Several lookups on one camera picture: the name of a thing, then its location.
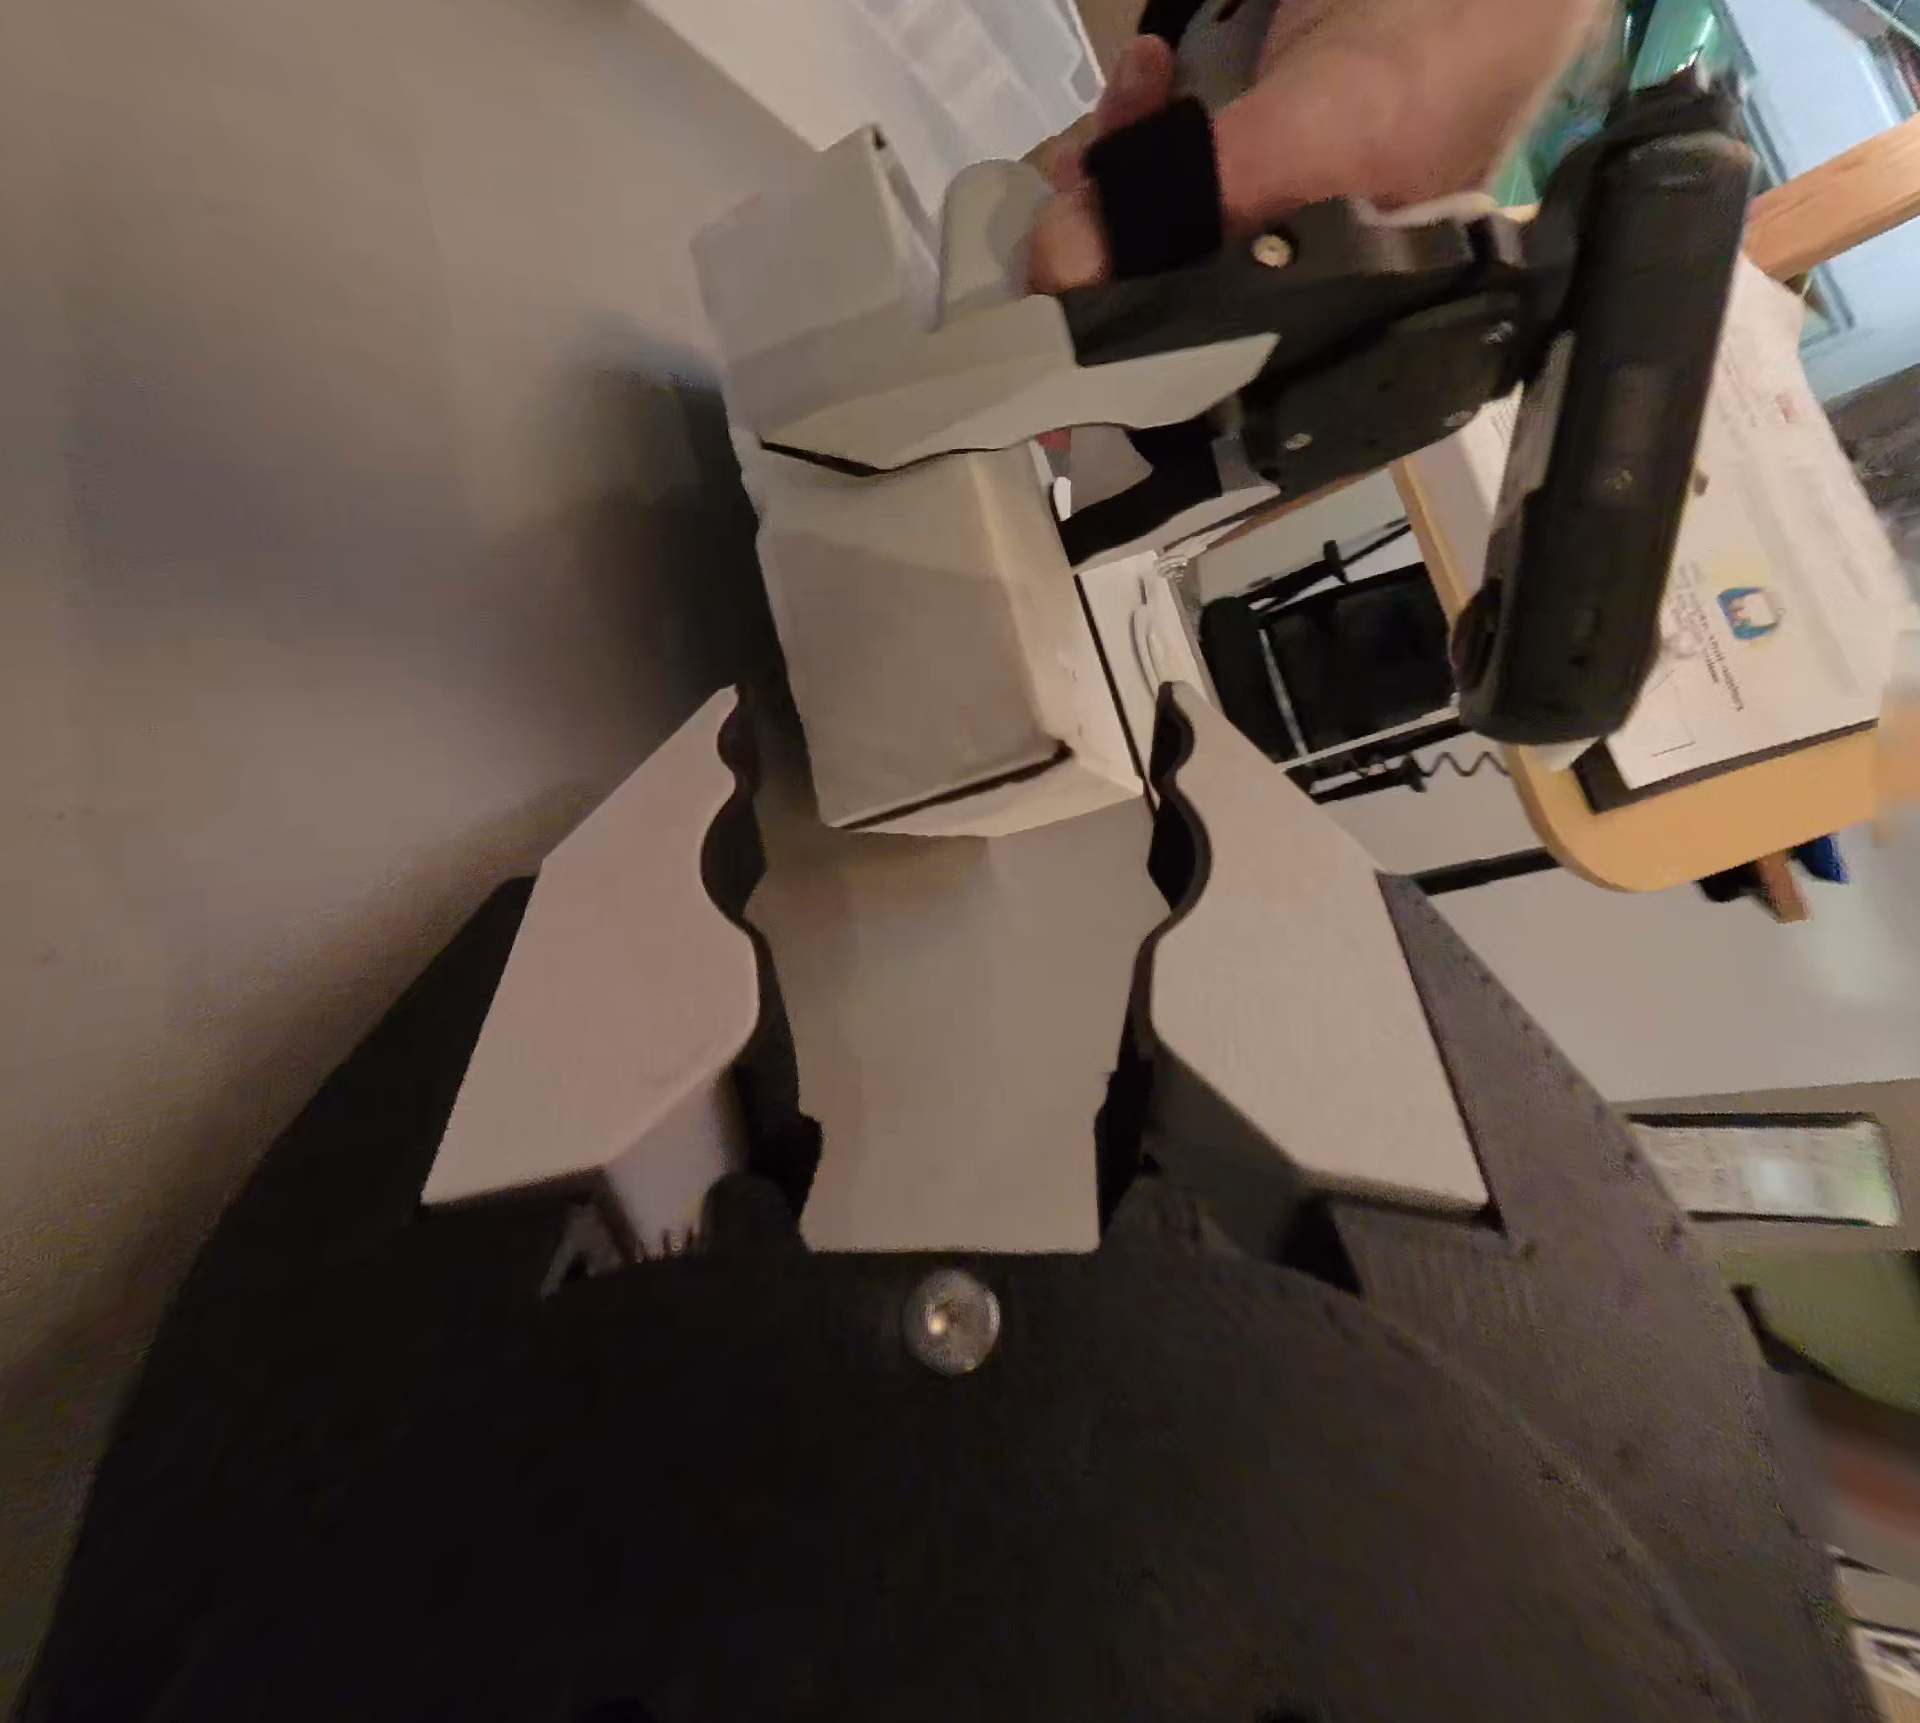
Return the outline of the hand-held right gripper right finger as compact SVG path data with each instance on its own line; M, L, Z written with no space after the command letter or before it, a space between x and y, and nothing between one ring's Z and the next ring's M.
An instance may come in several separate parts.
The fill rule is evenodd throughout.
M1163 926L1143 948L1149 1154L1218 1215L1491 1194L1377 862L1191 684L1154 736Z

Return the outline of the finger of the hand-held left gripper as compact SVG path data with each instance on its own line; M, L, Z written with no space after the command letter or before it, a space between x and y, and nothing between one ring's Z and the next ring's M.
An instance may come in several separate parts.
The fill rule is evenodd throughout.
M1254 334L1093 364L1063 302L1012 302L919 336L872 386L760 414L756 438L849 474L890 474L1084 426L1160 430L1243 392L1276 346Z
M1069 558L1189 554L1278 506L1236 426L1218 416L1139 432L1084 426L1063 462Z

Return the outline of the white printed sign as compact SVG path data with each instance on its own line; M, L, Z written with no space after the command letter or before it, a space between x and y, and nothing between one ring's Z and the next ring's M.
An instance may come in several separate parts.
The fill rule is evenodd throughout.
M1896 1229L1885 1126L1864 1114L1633 1116L1646 1164L1692 1219Z

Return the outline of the printed instruction sheet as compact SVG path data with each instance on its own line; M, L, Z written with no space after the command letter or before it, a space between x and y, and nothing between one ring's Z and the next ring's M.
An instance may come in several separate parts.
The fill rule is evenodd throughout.
M1643 794L1879 722L1914 610L1808 384L1803 324L1743 260L1650 668L1608 740L1524 748L1551 774L1597 756Z

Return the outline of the round wooden table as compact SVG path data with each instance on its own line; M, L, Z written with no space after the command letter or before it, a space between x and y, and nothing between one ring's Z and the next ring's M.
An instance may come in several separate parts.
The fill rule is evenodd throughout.
M1917 216L1918 120L1909 118L1764 194L1747 216L1744 256L1779 286L1798 286ZM1502 756L1539 850L1428 872L1428 894L1549 868L1622 894L1732 878L1773 920L1807 922L1813 906L1794 850L1917 808L1917 642L1898 658L1879 728L1747 762L1612 814L1591 808L1572 772L1553 772L1524 750Z

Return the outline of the white cardboard box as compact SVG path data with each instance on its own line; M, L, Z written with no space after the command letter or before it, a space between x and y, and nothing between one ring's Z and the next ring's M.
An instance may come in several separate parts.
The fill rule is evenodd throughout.
M1164 902L1042 466L1018 444L851 474L770 446L949 312L940 230L876 128L690 254L781 650L753 914L825 1126L805 1233L1088 1251L1093 1126Z

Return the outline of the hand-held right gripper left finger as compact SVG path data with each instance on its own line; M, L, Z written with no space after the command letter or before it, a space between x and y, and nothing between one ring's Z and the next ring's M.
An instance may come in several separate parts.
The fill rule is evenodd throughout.
M762 1024L756 746L727 686L537 874L423 1186L425 1208L584 1188L698 1231L749 1160L733 1082Z

